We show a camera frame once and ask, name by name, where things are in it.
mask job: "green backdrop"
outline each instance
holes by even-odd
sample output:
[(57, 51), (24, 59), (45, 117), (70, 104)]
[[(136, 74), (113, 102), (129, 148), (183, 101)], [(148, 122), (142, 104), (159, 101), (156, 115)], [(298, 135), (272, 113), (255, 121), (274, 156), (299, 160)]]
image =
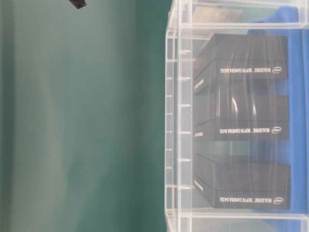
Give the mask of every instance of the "green backdrop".
[(165, 231), (170, 0), (0, 0), (1, 231)]

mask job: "clear plastic bin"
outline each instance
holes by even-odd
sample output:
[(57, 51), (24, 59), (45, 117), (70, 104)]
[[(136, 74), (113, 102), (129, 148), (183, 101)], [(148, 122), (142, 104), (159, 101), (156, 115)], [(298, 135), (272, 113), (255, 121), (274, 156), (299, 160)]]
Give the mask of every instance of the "clear plastic bin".
[(166, 31), (170, 232), (307, 232), (307, 0), (174, 0)]

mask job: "product box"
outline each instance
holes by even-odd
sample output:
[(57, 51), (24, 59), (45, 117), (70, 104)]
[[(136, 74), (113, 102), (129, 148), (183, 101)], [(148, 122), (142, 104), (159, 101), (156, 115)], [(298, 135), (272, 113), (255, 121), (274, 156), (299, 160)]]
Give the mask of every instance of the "product box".
[(285, 36), (214, 34), (193, 62), (194, 93), (246, 85), (267, 89), (288, 77)]
[(289, 139), (287, 96), (222, 90), (193, 101), (196, 140)]
[(290, 166), (194, 155), (193, 184), (214, 208), (289, 209)]
[[(233, 162), (248, 161), (264, 161), (264, 156), (261, 156), (261, 152), (264, 152), (263, 147), (256, 149), (256, 154), (251, 154), (251, 142), (248, 140), (243, 141), (203, 141), (202, 143), (193, 143), (194, 154), (212, 154), (214, 156), (220, 155), (222, 158), (232, 159)], [(275, 159), (276, 154), (274, 152), (268, 154), (271, 158)]]

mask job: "black object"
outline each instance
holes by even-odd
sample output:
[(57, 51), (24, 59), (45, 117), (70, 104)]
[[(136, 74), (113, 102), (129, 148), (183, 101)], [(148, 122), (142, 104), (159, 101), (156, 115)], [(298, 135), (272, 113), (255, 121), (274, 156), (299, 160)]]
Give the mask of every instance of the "black object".
[(85, 0), (69, 0), (77, 9), (86, 6)]
[(193, 62), (194, 93), (217, 87), (246, 86), (247, 91), (269, 88), (285, 80), (285, 36), (214, 34)]
[(214, 34), (193, 63), (193, 183), (214, 208), (290, 208), (287, 57), (284, 36)]
[(289, 209), (290, 166), (195, 155), (193, 183), (214, 208)]
[(196, 140), (289, 139), (287, 96), (221, 89), (195, 96), (193, 106)]

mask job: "blue fabric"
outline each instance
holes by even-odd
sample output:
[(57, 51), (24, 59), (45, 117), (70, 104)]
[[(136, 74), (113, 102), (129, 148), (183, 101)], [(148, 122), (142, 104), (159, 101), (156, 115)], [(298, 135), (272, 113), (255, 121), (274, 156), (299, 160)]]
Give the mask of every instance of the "blue fabric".
[[(270, 18), (261, 23), (297, 22), (298, 10), (294, 7), (282, 7)], [(309, 64), (309, 32), (304, 29), (259, 29), (249, 30), (249, 34), (279, 35), (288, 37), (288, 80), (276, 84), (278, 94), (289, 96), (290, 139), (288, 141), (257, 141), (252, 142), (254, 150), (265, 149), (267, 154), (277, 152), (277, 162), (291, 165), (291, 207), (289, 210), (274, 211), (274, 213), (305, 214), (308, 212), (307, 186), (307, 147), (309, 138), (309, 71), (304, 67)], [(297, 221), (273, 220), (269, 222), (279, 232), (301, 231)]]

